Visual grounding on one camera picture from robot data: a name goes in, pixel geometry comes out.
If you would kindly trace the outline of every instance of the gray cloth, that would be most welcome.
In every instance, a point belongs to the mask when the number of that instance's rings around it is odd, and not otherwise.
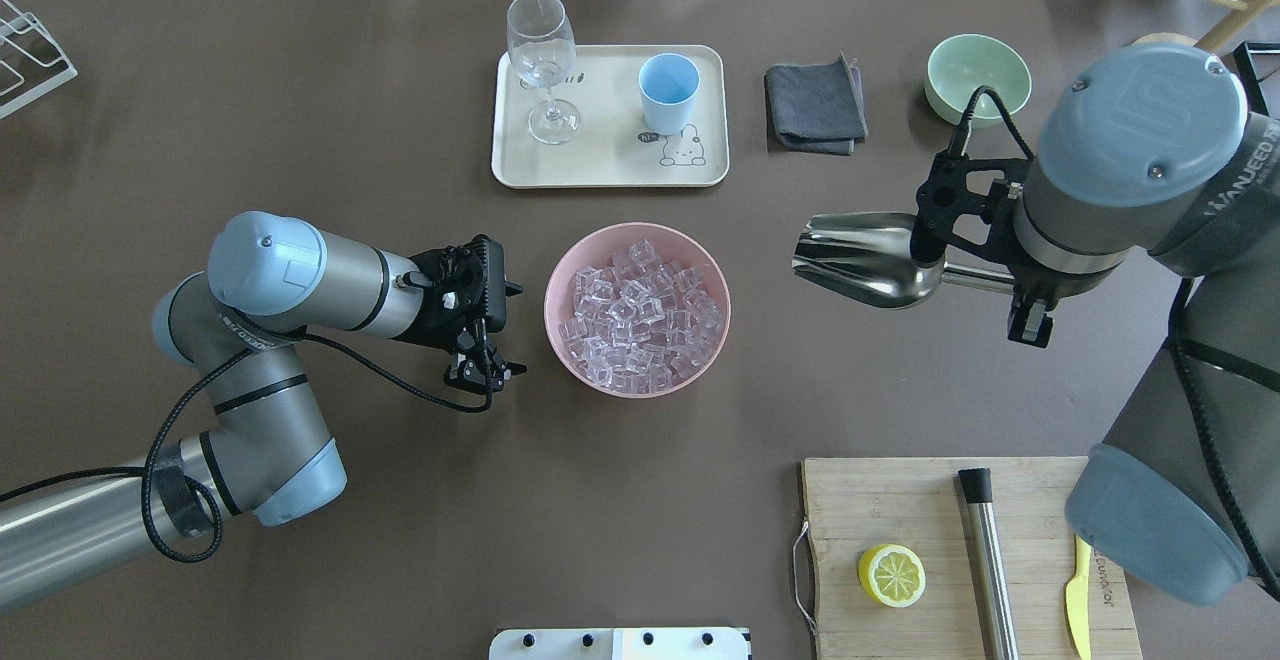
[[[806,153],[854,153],[854,142],[867,137],[861,87],[855,74],[844,52],[826,67],[769,68],[764,86],[778,141]]]

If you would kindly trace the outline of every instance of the lemon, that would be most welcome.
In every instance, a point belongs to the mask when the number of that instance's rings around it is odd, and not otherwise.
[[[873,600],[908,608],[924,595],[924,563],[901,545],[877,545],[858,560],[858,578]]]

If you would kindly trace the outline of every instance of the metal scoop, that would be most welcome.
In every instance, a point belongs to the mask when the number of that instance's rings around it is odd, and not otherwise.
[[[827,214],[810,219],[796,242],[791,269],[804,280],[874,308],[923,303],[943,283],[1014,294],[1009,272],[911,258],[913,214]]]

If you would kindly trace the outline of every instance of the black muddler tip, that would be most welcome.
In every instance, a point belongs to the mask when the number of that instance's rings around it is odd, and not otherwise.
[[[964,500],[973,505],[975,501],[991,501],[991,468],[960,469],[960,489],[964,490]]]

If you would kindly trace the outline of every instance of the green bowl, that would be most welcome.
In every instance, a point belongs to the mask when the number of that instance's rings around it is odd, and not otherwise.
[[[1009,114],[1014,114],[1032,96],[1032,72],[1014,49],[986,35],[955,35],[929,52],[924,96],[947,123],[960,123],[973,91],[983,84],[993,87]],[[983,95],[973,113],[973,127],[998,122],[1000,110]]]

